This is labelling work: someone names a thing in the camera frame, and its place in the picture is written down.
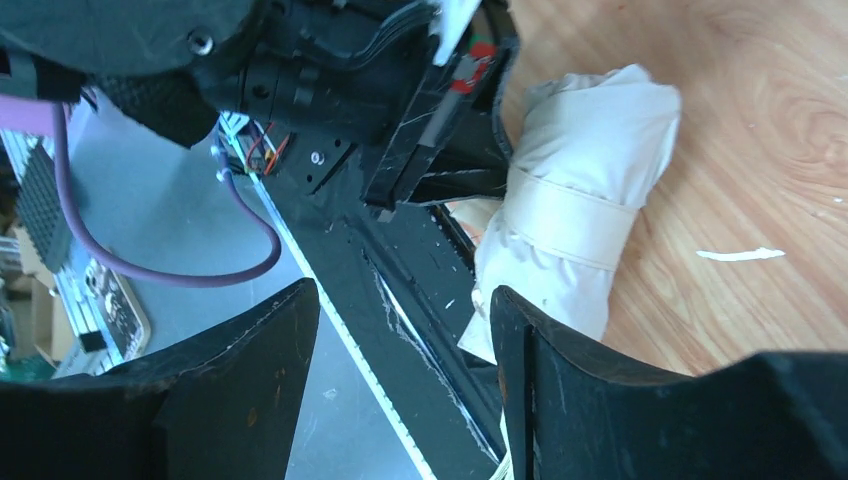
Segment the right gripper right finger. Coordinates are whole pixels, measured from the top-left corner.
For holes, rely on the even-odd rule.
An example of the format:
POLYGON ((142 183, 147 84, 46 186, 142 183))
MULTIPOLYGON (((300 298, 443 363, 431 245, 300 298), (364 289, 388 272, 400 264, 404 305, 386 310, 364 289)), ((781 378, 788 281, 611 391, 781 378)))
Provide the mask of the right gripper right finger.
POLYGON ((561 324, 508 287, 491 323, 518 479, 843 479, 847 357, 754 354, 701 376, 561 324))

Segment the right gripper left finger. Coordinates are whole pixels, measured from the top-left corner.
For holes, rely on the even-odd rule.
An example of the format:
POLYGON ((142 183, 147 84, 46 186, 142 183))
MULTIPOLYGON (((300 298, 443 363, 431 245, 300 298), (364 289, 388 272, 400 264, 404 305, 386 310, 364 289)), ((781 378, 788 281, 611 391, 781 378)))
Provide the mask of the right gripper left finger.
POLYGON ((92 376, 1 386, 5 479, 281 479, 320 316, 300 279, 92 376))

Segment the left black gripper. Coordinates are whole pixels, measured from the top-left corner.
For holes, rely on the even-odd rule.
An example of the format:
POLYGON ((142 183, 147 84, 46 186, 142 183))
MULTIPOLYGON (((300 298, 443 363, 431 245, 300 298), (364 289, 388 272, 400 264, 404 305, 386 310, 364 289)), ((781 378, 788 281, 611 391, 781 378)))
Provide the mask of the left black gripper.
POLYGON ((519 36, 505 1, 481 1, 447 64, 428 1, 248 1, 238 108, 257 121, 247 170, 281 158, 270 130, 360 154, 369 206, 501 199, 513 153, 501 99, 519 36))

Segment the beige folding umbrella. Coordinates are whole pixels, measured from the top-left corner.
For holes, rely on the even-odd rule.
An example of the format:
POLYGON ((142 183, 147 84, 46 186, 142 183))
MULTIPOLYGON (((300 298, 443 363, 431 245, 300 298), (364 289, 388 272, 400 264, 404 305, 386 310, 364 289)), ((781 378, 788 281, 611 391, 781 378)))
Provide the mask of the beige folding umbrella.
POLYGON ((630 232, 672 159, 682 98, 631 64, 531 87, 525 107, 503 201, 460 210, 483 234, 474 310, 458 344, 488 363, 491 297, 500 286, 593 340, 603 337, 630 232))

